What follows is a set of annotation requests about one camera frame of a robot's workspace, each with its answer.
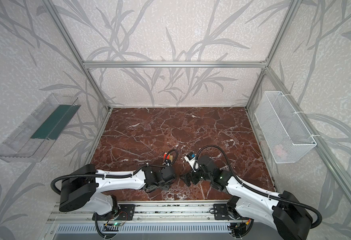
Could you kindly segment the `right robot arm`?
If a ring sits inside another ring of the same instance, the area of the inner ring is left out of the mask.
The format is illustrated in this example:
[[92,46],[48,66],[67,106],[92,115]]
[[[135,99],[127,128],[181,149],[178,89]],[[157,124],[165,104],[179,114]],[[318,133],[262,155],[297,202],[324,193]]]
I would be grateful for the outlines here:
[[189,153],[184,160],[192,170],[181,176],[187,186],[208,181],[210,186],[229,194],[227,215],[233,220],[252,219],[277,230],[284,240],[305,240],[313,218],[307,210],[297,206],[296,197],[285,191],[270,192],[237,179],[229,171],[220,170],[208,156],[197,157]]

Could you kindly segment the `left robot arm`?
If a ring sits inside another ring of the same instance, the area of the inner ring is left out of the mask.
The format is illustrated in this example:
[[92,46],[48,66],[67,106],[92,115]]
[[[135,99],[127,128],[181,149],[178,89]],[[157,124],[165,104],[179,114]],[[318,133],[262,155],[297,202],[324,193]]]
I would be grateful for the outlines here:
[[155,169],[146,165],[135,171],[109,172],[88,164],[69,175],[55,178],[51,188],[60,195],[60,212],[84,210],[109,216],[120,208],[116,198],[104,192],[132,189],[151,193],[157,189],[168,190],[175,180],[172,166]]

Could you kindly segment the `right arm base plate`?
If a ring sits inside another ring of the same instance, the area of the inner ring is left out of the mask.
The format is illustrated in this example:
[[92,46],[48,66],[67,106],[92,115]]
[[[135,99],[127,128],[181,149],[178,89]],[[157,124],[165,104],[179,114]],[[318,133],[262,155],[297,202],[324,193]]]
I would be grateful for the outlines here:
[[212,214],[215,220],[240,220],[242,216],[228,204],[214,204]]

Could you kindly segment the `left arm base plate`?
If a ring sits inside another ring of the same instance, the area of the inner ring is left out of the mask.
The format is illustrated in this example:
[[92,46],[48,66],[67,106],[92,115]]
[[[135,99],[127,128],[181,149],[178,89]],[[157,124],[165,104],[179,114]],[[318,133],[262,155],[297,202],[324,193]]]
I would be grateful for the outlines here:
[[134,204],[119,205],[117,212],[110,212],[108,214],[98,216],[98,221],[132,221],[135,213]]

